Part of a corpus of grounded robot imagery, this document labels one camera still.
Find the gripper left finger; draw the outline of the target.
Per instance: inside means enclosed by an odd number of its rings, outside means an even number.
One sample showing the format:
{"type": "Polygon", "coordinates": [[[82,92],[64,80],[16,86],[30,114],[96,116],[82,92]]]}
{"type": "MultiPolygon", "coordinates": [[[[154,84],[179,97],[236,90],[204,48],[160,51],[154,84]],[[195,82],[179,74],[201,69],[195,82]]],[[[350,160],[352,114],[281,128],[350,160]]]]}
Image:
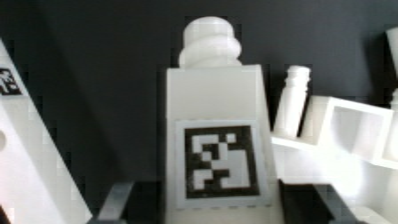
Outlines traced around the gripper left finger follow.
{"type": "Polygon", "coordinates": [[[117,182],[87,224],[160,224],[158,183],[117,182]]]}

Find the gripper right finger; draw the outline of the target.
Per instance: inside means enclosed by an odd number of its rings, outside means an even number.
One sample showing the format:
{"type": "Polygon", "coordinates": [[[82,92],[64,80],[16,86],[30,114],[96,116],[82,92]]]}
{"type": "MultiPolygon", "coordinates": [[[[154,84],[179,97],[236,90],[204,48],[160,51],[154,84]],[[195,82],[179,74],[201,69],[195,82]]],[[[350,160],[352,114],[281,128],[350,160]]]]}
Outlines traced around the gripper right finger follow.
{"type": "Polygon", "coordinates": [[[368,224],[353,215],[330,184],[279,181],[286,224],[368,224]]]}

